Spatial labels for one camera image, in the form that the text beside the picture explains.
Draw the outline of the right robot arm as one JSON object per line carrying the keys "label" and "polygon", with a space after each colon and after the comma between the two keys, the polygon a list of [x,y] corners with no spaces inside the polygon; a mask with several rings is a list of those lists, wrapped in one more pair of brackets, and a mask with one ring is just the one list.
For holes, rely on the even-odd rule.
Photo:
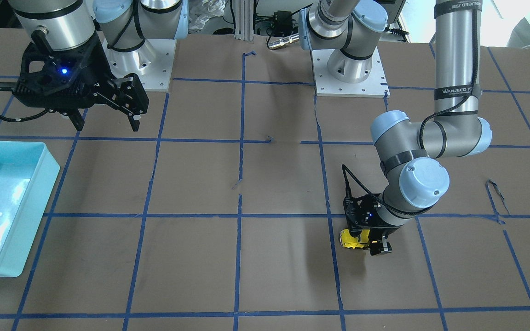
{"label": "right robot arm", "polygon": [[67,117],[76,130],[82,109],[105,104],[133,131],[147,113],[142,78],[165,73],[166,55],[152,40],[189,31],[187,0],[11,0],[31,42],[12,90],[23,105]]}

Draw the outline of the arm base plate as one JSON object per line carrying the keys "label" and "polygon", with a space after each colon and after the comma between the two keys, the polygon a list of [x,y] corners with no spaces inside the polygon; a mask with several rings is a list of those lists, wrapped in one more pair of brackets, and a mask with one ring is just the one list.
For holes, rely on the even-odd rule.
{"label": "arm base plate", "polygon": [[138,50],[118,52],[107,49],[103,40],[106,59],[112,73],[118,77],[137,74],[146,91],[168,92],[174,64],[176,40],[151,39]]}
{"label": "arm base plate", "polygon": [[319,97],[383,98],[391,94],[377,48],[361,61],[340,50],[312,50],[311,58]]}

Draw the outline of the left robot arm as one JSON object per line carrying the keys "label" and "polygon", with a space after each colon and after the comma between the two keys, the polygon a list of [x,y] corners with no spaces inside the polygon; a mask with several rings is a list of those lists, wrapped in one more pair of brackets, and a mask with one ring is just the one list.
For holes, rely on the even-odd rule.
{"label": "left robot arm", "polygon": [[[490,124],[478,116],[481,0],[437,0],[434,113],[412,122],[400,110],[386,111],[371,124],[372,141],[387,187],[365,189],[354,197],[341,166],[346,195],[347,228],[339,241],[346,249],[368,250],[372,256],[391,253],[390,234],[414,216],[429,211],[449,188],[441,157],[484,152],[491,143]],[[303,50],[331,50],[326,70],[334,83],[361,87],[374,72],[374,52],[388,26],[388,14],[374,0],[320,0],[300,10]]]}

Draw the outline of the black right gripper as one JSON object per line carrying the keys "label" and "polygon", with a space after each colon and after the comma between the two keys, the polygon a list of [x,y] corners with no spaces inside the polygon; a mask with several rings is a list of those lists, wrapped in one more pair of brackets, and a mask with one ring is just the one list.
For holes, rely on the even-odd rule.
{"label": "black right gripper", "polygon": [[124,113],[132,130],[139,131],[149,97],[137,74],[115,78],[97,32],[84,44],[65,51],[54,51],[44,32],[32,32],[31,39],[23,53],[16,99],[28,107],[65,109],[65,117],[77,131],[85,123],[79,109],[105,103]]}

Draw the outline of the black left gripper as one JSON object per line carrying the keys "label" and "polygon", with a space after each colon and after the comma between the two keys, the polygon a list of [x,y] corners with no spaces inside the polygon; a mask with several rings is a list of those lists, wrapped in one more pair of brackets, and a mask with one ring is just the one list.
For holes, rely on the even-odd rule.
{"label": "black left gripper", "polygon": [[396,226],[385,222],[376,208],[379,206],[372,194],[366,194],[359,198],[347,195],[344,198],[344,210],[347,227],[352,237],[362,234],[364,229],[370,230],[369,253],[371,256],[388,254],[392,252],[388,236],[396,231]]}

